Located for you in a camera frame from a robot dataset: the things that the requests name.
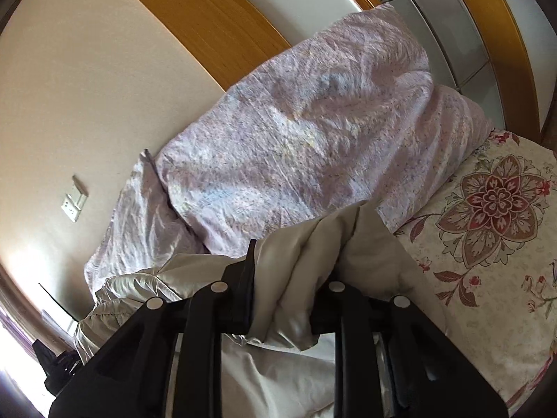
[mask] wall socket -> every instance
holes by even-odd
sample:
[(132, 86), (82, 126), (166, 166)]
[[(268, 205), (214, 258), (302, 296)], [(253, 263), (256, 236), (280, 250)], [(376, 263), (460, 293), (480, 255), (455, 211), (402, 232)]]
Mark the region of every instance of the wall socket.
[(79, 214), (81, 211), (77, 208), (77, 206), (73, 203), (72, 199), (66, 195), (64, 198), (64, 202), (62, 203), (62, 210), (64, 213), (69, 217), (73, 223), (77, 221), (79, 218)]
[(73, 184), (68, 196), (79, 210), (83, 210), (83, 205), (85, 204), (85, 201), (87, 201), (87, 193), (85, 193), (81, 187), (77, 185), (77, 179), (75, 176), (72, 179)]

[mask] floral pillowcase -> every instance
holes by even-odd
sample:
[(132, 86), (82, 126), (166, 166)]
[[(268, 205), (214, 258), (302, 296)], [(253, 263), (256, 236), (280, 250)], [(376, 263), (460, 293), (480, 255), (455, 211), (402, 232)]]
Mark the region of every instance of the floral pillowcase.
[(514, 412), (557, 353), (557, 160), (492, 132), (395, 235)]

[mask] beige wall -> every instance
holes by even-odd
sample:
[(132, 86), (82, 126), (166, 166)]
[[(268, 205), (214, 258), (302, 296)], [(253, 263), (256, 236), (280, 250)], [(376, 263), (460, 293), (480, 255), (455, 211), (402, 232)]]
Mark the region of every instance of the beige wall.
[[(79, 317), (83, 264), (138, 153), (155, 153), (222, 89), (137, 0), (23, 0), (0, 36), (0, 263)], [(89, 199), (60, 209), (76, 174)]]

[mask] floral pattern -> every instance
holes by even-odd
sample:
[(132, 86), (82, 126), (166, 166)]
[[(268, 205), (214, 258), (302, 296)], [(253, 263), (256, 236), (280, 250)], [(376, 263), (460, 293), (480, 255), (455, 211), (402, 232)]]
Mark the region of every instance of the floral pattern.
[(437, 227), (463, 234), (462, 260), (467, 269), (485, 261), (505, 242), (528, 242), (538, 234), (540, 222), (533, 205), (548, 191), (539, 174), (524, 173), (514, 155), (501, 159), (491, 172), (464, 176), (462, 200), (441, 216)]
[[(537, 310), (541, 310), (545, 315), (545, 319), (549, 318), (549, 315), (553, 310), (554, 302), (555, 300), (557, 300), (557, 290), (555, 289), (555, 286), (557, 286), (557, 272), (555, 267), (556, 263), (556, 259), (553, 259), (553, 261), (550, 263), (553, 282), (549, 287), (549, 289), (551, 290), (549, 297), (547, 296), (546, 289), (548, 282), (545, 279), (544, 275), (541, 275), (538, 278), (536, 284), (534, 284), (533, 278), (530, 275), (526, 275), (522, 283), (522, 290), (528, 293), (530, 296), (530, 299), (526, 302), (526, 309), (528, 310), (528, 312), (536, 312)], [(557, 325), (555, 327), (555, 330), (553, 331), (553, 339), (549, 346), (548, 359), (543, 364), (541, 369), (536, 373), (536, 375), (534, 375), (533, 378), (527, 380), (524, 385), (520, 387), (516, 391), (516, 393), (509, 398), (509, 400), (507, 401), (507, 407), (512, 407), (526, 391), (533, 391), (533, 389), (538, 386), (538, 384), (541, 382), (541, 379), (544, 377), (544, 374), (549, 369), (549, 365), (555, 358), (555, 355), (557, 355)]]
[(494, 131), (394, 233), (510, 413), (557, 353), (556, 160), (529, 140)]

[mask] pillow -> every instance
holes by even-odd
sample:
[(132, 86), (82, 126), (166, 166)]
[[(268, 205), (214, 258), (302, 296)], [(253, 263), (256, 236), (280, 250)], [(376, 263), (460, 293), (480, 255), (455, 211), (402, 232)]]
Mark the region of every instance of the pillow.
[(176, 253), (205, 251), (170, 207), (145, 150), (120, 193), (101, 245), (85, 264), (85, 280), (94, 294), (107, 278), (162, 267)]
[(259, 66), (158, 155), (173, 207), (213, 254), (362, 199), (396, 230), (487, 138), (435, 87), (393, 6), (349, 14)]

